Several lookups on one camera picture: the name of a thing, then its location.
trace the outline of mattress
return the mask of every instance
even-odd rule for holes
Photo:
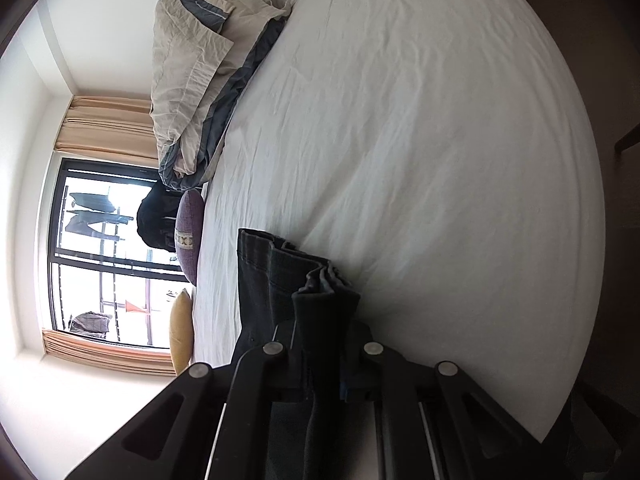
[[[334,261],[376,340],[452,360],[535,437],[584,357],[604,200],[572,75],[524,0],[297,0],[207,190],[194,358],[240,333],[238,228]]]

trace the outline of silver screw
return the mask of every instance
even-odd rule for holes
[[[270,341],[262,347],[262,351],[267,355],[278,355],[283,350],[284,346],[277,341]]]
[[[376,343],[375,341],[371,341],[364,345],[364,351],[369,355],[380,355],[384,351],[385,347],[383,347],[380,343]]]
[[[204,377],[209,373],[209,367],[204,363],[196,363],[189,368],[189,375],[194,379]]]
[[[452,377],[458,373],[458,367],[450,361],[443,361],[438,365],[438,371],[441,375]]]

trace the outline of wooden floor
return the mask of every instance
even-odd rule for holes
[[[640,415],[640,144],[613,150],[640,123],[640,54],[603,0],[527,1],[574,74],[602,170],[604,281],[581,375]]]

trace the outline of black jeans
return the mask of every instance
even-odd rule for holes
[[[344,407],[340,352],[360,295],[331,261],[249,229],[238,233],[238,293],[242,332],[232,362],[271,341],[279,323],[295,318],[312,378],[306,401],[273,404],[266,478],[330,478]]]

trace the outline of window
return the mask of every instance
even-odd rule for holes
[[[158,172],[64,160],[49,223],[54,330],[167,348],[174,298],[187,285],[175,254],[148,247],[136,214]]]

